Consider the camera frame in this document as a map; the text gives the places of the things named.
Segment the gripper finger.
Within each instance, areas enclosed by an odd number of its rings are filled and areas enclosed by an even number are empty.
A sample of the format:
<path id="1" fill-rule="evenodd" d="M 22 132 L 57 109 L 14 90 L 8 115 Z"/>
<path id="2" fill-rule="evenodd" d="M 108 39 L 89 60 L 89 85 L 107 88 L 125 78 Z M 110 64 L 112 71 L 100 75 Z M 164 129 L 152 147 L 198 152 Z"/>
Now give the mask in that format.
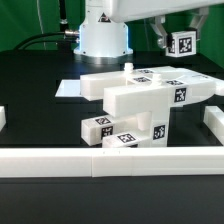
<path id="1" fill-rule="evenodd" d="M 191 15 L 192 15 L 192 19 L 188 26 L 188 30 L 194 33 L 194 39 L 198 41 L 201 37 L 201 29 L 208 18 L 209 8 L 201 7 L 201 8 L 193 9 L 191 11 Z"/>
<path id="2" fill-rule="evenodd" d="M 164 15 L 150 18 L 150 25 L 157 35 L 157 45 L 161 49 L 170 48 L 172 45 L 172 35 L 166 32 L 164 28 L 165 22 Z"/>

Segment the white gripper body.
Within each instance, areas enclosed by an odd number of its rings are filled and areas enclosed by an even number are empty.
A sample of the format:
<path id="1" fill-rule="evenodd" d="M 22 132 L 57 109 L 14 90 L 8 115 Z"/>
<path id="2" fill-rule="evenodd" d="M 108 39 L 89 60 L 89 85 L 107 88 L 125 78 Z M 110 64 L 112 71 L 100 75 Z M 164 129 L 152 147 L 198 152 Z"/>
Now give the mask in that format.
<path id="1" fill-rule="evenodd" d="M 112 21 L 129 22 L 201 7 L 224 0 L 102 0 L 104 13 Z"/>

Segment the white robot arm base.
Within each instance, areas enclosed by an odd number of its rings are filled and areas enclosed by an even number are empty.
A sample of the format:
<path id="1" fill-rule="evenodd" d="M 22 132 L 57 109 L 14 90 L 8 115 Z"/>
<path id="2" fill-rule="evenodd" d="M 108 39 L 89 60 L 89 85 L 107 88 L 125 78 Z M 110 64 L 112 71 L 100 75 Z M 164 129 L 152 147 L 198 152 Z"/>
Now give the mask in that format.
<path id="1" fill-rule="evenodd" d="M 103 9 L 103 0 L 85 0 L 85 19 L 79 26 L 77 60 L 92 64 L 117 64 L 133 56 L 128 26 L 115 23 Z"/>

